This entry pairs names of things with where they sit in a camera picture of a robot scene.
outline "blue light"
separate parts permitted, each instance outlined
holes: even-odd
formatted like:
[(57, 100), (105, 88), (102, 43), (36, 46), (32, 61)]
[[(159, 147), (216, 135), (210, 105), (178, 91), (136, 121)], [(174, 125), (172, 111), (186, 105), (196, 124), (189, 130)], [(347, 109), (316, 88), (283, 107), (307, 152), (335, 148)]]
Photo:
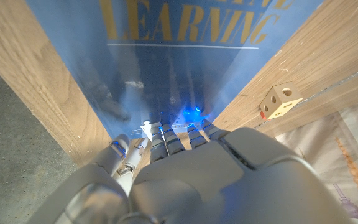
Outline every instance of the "blue light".
[(198, 106), (196, 106), (195, 110), (183, 110), (183, 116), (186, 122), (200, 122), (207, 117), (201, 115), (201, 110)]

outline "small wooden cube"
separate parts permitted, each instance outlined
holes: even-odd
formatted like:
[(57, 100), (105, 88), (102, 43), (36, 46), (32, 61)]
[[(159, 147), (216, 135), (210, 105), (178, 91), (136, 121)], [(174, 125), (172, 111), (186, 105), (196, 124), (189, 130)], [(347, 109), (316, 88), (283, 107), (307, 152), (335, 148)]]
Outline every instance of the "small wooden cube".
[(293, 82), (288, 82), (273, 86), (259, 106), (267, 119), (273, 119), (285, 115), (302, 99)]

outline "white robotic hand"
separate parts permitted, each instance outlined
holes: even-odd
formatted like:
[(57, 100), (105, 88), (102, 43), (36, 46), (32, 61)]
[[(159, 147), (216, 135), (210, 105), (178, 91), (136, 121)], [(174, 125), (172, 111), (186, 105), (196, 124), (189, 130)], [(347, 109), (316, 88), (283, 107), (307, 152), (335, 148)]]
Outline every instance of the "white robotic hand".
[(129, 196), (111, 177), (123, 136), (71, 175), (29, 223), (351, 223), (313, 169), (250, 128), (188, 126), (185, 150), (169, 125), (152, 125), (150, 165)]

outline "concrete floor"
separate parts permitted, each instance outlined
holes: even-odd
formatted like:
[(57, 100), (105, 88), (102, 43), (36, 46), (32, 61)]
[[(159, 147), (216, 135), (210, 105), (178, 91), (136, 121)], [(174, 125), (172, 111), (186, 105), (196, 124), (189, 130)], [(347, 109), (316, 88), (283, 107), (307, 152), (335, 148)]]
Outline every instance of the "concrete floor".
[(0, 223), (25, 223), (76, 165), (0, 77)]

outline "blue book cover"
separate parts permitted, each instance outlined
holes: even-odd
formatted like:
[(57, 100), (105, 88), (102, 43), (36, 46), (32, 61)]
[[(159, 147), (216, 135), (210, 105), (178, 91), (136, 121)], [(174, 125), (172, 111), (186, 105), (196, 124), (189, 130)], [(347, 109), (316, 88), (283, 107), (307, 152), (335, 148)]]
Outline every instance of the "blue book cover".
[(27, 0), (112, 138), (214, 120), (322, 2)]

